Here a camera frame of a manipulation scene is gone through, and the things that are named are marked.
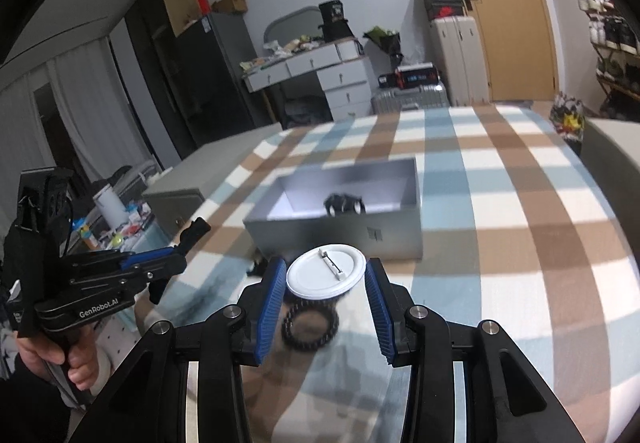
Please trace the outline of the left hand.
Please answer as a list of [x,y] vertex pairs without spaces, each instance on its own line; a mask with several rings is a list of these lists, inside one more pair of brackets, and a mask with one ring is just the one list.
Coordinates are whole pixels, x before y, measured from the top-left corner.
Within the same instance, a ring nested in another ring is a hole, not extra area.
[[38,377],[47,379],[47,363],[58,366],[67,363],[70,367],[67,376],[80,391],[89,390],[96,384],[100,367],[91,326],[81,327],[75,345],[67,351],[43,335],[20,337],[16,331],[13,335],[23,363]]

